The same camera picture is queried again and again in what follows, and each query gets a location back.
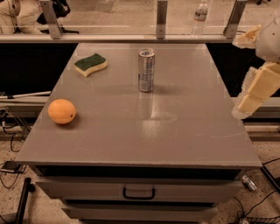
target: plastic bottle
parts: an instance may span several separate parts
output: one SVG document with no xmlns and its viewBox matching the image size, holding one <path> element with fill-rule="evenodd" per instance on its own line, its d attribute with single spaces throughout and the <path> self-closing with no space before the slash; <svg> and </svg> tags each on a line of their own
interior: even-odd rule
<svg viewBox="0 0 280 224">
<path fill-rule="evenodd" d="M 193 39 L 198 39 L 201 37 L 203 28 L 207 21 L 207 13 L 208 13 L 207 0 L 200 0 L 200 3 L 196 8 L 194 14 L 194 25 L 191 33 Z"/>
</svg>

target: electrical cord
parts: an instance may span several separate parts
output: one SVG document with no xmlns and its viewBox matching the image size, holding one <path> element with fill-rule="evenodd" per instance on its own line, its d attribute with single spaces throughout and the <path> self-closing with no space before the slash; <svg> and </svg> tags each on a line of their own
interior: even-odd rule
<svg viewBox="0 0 280 224">
<path fill-rule="evenodd" d="M 253 211 L 253 209 L 254 209 L 255 207 L 261 205 L 271 194 L 276 193 L 276 192 L 277 192 L 277 191 L 270 192 L 270 193 L 269 193 L 268 195 L 266 195 L 259 203 L 257 203 L 257 204 L 255 204 L 254 206 L 252 206 L 252 207 L 250 208 L 250 210 L 249 210 L 247 213 L 245 213 L 244 207 L 243 207 L 242 203 L 241 203 L 236 197 L 234 197 L 234 199 L 237 200 L 237 201 L 239 202 L 239 204 L 240 204 L 240 206 L 241 206 L 241 210 L 242 210 L 242 211 L 241 211 L 241 212 L 242 212 L 241 215 L 238 215 L 239 212 L 237 212 L 237 217 L 246 218 L 246 217 Z"/>
<path fill-rule="evenodd" d="M 13 182 L 10 186 L 7 186 L 7 185 L 3 182 L 2 178 L 0 177 L 0 182 L 2 183 L 3 187 L 6 188 L 6 189 L 8 189 L 8 190 L 10 190 L 10 189 L 16 184 L 16 182 L 17 182 L 17 180 L 18 180 L 19 174 L 25 173 L 26 167 L 27 167 L 27 165 L 24 165 L 24 168 L 23 168 L 21 171 L 19 171 L 19 172 L 17 173 L 17 176 L 16 176 L 14 182 Z"/>
<path fill-rule="evenodd" d="M 12 147 L 12 142 L 13 142 L 14 136 L 15 136 L 17 133 L 15 133 L 15 132 L 7 132 L 7 131 L 6 131 L 6 128 L 5 128 L 4 126 L 2 126 L 2 128 L 3 128 L 3 132 L 4 132 L 5 134 L 11 135 L 11 138 L 10 138 L 10 150 L 11 150 L 12 152 L 19 152 L 19 150 L 13 150 L 13 147 Z"/>
<path fill-rule="evenodd" d="M 244 215 L 245 215 L 245 216 L 249 215 L 249 214 L 253 211 L 253 209 L 254 209 L 255 207 L 261 205 L 271 194 L 276 193 L 276 192 L 277 192 L 277 191 L 270 192 L 270 193 L 269 193 L 267 196 L 265 196 L 264 199 L 262 199 L 259 203 L 257 203 L 257 204 L 255 204 L 254 206 L 252 206 L 251 209 L 250 209 L 247 213 L 245 213 Z"/>
<path fill-rule="evenodd" d="M 9 221 L 5 220 L 1 214 L 0 214 L 0 219 L 1 219 L 4 223 L 13 223 L 13 222 L 9 222 Z"/>
<path fill-rule="evenodd" d="M 275 161 L 277 161 L 277 160 L 280 160 L 280 157 L 275 158 L 275 159 L 272 159 L 272 160 L 270 160 L 270 161 L 268 161 L 268 162 L 266 162 L 266 163 L 264 163 L 264 164 L 262 164 L 262 165 L 267 165 L 267 164 L 270 164 L 270 163 L 275 162 Z"/>
<path fill-rule="evenodd" d="M 236 197 L 234 197 L 234 199 L 238 201 L 239 205 L 241 206 L 242 215 L 244 215 L 245 212 L 244 212 L 244 207 L 243 207 L 242 203 L 241 203 Z"/>
</svg>

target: orange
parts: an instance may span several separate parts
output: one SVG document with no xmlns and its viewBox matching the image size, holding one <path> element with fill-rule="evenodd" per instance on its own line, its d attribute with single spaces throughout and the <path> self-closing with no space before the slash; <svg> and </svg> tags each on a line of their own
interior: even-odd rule
<svg viewBox="0 0 280 224">
<path fill-rule="evenodd" d="M 51 102 L 47 113 L 54 122 L 66 124 L 70 123 L 75 118 L 76 108 L 68 100 L 57 99 Z"/>
</svg>

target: drawer handle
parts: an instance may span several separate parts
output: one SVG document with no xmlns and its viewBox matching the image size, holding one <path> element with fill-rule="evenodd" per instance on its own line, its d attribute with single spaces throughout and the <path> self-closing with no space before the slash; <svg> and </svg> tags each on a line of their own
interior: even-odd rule
<svg viewBox="0 0 280 224">
<path fill-rule="evenodd" d="M 124 187 L 122 189 L 122 196 L 126 199 L 126 200 L 153 200 L 156 196 L 156 189 L 155 188 L 152 188 L 151 189 L 151 196 L 148 196 L 148 197 L 131 197 L 131 196 L 128 196 L 126 194 L 126 188 Z"/>
</svg>

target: sponge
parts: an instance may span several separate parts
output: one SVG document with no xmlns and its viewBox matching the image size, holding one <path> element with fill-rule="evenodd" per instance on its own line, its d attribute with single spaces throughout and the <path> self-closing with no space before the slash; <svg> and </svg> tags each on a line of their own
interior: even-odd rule
<svg viewBox="0 0 280 224">
<path fill-rule="evenodd" d="M 89 74 L 102 70 L 107 66 L 107 61 L 98 53 L 74 63 L 76 71 L 87 77 Z"/>
</svg>

